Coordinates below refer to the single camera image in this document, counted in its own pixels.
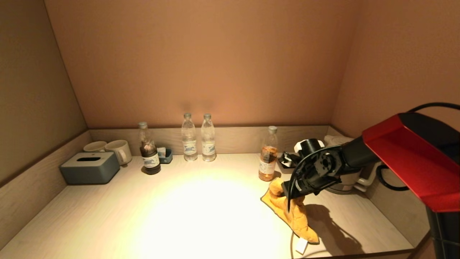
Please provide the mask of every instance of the bottle label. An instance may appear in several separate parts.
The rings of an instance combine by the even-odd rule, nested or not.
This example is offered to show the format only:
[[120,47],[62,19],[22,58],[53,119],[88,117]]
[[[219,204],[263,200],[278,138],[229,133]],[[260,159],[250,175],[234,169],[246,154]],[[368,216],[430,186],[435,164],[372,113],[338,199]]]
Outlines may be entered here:
[[144,159],[145,168],[152,168],[160,164],[160,159],[158,158],[158,153],[151,157],[142,157]]
[[267,175],[275,173],[275,162],[266,163],[264,161],[260,161],[259,171]]
[[270,160],[273,160],[272,157],[273,154],[271,154],[270,152],[264,152],[261,154],[260,159],[264,161],[266,164],[268,164],[270,163]]
[[203,155],[209,156],[216,153],[216,147],[214,141],[202,142],[203,145]]
[[196,140],[184,142],[184,154],[192,155],[196,153]]

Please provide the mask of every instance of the black cable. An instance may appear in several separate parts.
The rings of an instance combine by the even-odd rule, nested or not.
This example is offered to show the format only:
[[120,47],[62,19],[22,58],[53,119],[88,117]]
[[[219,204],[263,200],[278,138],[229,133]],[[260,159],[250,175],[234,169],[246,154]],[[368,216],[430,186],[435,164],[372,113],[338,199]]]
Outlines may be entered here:
[[448,103],[448,102],[430,102],[430,103],[425,103],[420,106],[417,106],[413,109],[410,109],[408,112],[416,112],[418,110],[421,110],[427,107],[446,107],[446,108],[460,110],[460,105],[458,104],[453,104],[453,103]]
[[375,173],[377,174],[377,177],[379,178],[379,181],[383,184],[383,186],[387,187],[388,189],[391,189],[393,191],[398,191],[398,192],[409,190],[409,187],[407,186],[396,187],[396,186],[393,186],[387,183],[385,179],[383,179],[382,169],[389,169],[389,167],[387,165],[379,165],[377,166],[377,169],[375,169]]
[[291,259],[294,259],[294,252],[292,251],[292,241],[294,240],[294,231],[292,231],[291,235]]

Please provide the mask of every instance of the beige wall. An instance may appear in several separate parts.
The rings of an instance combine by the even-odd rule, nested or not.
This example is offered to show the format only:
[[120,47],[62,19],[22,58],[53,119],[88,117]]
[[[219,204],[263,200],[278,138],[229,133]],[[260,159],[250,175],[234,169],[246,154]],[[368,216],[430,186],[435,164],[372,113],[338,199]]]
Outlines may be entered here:
[[361,1],[45,0],[90,128],[327,124]]
[[0,1],[0,187],[86,128],[41,0]]
[[435,259],[436,253],[434,250],[433,240],[431,238],[425,240],[421,243],[421,247],[419,251],[416,251],[413,254],[413,257],[410,259]]
[[[365,1],[332,124],[361,132],[417,105],[460,103],[460,1]],[[460,112],[425,114],[460,130]]]

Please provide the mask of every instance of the water bottle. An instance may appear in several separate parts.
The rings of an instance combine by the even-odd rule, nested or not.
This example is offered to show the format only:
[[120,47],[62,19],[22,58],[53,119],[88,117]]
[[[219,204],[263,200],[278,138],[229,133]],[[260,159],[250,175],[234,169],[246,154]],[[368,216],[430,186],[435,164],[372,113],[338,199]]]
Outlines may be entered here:
[[141,156],[144,159],[146,173],[153,175],[161,171],[160,159],[153,139],[150,137],[146,122],[139,122],[139,139],[141,142]]
[[201,125],[201,145],[203,147],[203,161],[211,162],[216,159],[215,149],[215,130],[211,121],[211,114],[205,113],[203,116],[203,124]]
[[271,181],[275,178],[275,164],[278,156],[278,138],[276,126],[268,127],[268,135],[264,138],[260,151],[259,178]]
[[192,115],[189,112],[184,114],[182,143],[184,144],[184,159],[186,161],[195,161],[198,157],[196,153],[195,125],[193,125]]

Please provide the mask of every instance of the white cup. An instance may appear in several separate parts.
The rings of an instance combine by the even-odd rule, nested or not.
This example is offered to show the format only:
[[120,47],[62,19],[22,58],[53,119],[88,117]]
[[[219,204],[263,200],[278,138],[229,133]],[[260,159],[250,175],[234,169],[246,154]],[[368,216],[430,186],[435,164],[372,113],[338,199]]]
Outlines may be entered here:
[[107,145],[107,142],[105,141],[91,142],[83,148],[83,151],[85,152],[105,152],[105,145]]
[[131,151],[126,140],[112,141],[105,145],[105,150],[107,152],[114,152],[120,165],[125,165],[132,160]]

